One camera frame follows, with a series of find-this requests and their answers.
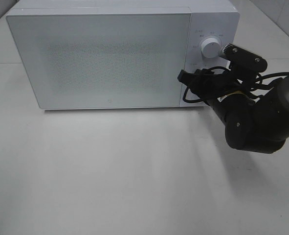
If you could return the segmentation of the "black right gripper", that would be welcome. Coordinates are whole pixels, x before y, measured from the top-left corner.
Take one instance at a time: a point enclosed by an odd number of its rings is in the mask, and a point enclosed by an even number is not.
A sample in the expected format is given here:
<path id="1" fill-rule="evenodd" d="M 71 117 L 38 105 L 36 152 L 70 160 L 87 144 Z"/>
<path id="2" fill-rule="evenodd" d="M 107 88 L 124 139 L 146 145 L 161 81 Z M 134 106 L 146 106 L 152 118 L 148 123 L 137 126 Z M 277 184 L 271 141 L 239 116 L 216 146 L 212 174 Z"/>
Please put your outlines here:
<path id="1" fill-rule="evenodd" d="M 221 58 L 230 61 L 229 68 L 216 66 L 197 69 L 194 73 L 181 70 L 178 81 L 186 86 L 182 100 L 189 104 L 254 105 L 258 96 L 252 93 L 259 71 L 267 69 L 267 61 L 242 47 L 226 44 Z"/>

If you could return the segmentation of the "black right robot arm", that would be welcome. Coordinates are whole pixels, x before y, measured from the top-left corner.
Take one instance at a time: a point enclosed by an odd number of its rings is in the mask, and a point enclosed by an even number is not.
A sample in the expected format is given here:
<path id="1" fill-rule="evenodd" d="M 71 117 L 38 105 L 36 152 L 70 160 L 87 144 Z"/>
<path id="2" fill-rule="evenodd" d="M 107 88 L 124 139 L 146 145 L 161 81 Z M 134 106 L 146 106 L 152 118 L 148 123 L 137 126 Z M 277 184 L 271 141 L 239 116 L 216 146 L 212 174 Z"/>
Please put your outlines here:
<path id="1" fill-rule="evenodd" d="M 225 127 L 227 144 L 237 150 L 271 154 L 289 138 L 289 72 L 265 74 L 267 61 L 234 44 L 219 56 L 228 68 L 182 70 L 178 81 L 210 106 Z"/>

